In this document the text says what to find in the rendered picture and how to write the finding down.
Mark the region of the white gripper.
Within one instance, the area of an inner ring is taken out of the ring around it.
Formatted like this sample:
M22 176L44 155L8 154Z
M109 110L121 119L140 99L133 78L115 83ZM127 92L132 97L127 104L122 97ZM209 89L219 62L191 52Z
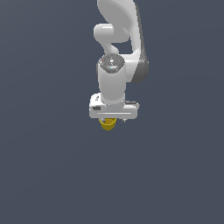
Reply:
M118 118L125 123L127 119L136 119L139 103L136 101L122 101L119 104L109 105L103 102L101 94L93 94L89 103L89 116L91 118L100 118L100 122L104 123L103 118Z

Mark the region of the yellow cup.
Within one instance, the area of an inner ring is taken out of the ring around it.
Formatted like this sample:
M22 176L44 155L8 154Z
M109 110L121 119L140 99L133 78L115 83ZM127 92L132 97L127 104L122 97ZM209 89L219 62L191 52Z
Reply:
M99 120L101 127L104 130L112 130L116 125L116 119L115 118L105 118L103 121Z

